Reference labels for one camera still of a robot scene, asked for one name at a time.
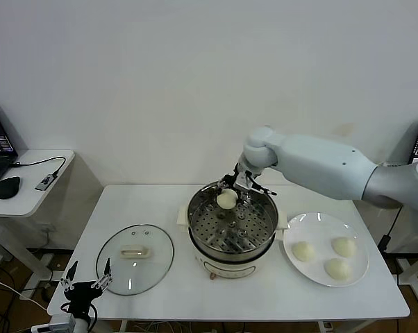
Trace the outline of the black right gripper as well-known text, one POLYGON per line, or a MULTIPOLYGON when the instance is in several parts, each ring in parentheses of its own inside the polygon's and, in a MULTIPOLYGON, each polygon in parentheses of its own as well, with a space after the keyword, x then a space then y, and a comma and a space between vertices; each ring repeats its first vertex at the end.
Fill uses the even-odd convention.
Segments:
POLYGON ((240 191, 255 191, 259 194, 276 196, 277 193, 259 185, 256 182, 257 175, 237 163, 234 168, 235 177, 223 177, 217 182, 219 189, 237 189, 240 191))

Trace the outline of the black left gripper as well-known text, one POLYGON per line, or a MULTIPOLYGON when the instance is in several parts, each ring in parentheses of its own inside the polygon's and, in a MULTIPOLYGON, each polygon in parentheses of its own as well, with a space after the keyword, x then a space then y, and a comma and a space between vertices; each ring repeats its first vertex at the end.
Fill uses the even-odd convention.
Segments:
POLYGON ((110 258, 107 259, 103 275, 96 282, 75 282, 73 283, 78 261, 67 270, 66 276, 60 279, 60 284, 64 289, 64 295, 69 301, 68 312, 74 318, 89 318, 90 310, 97 317, 97 309, 92 301, 101 296, 101 290, 106 290, 112 282, 110 258))

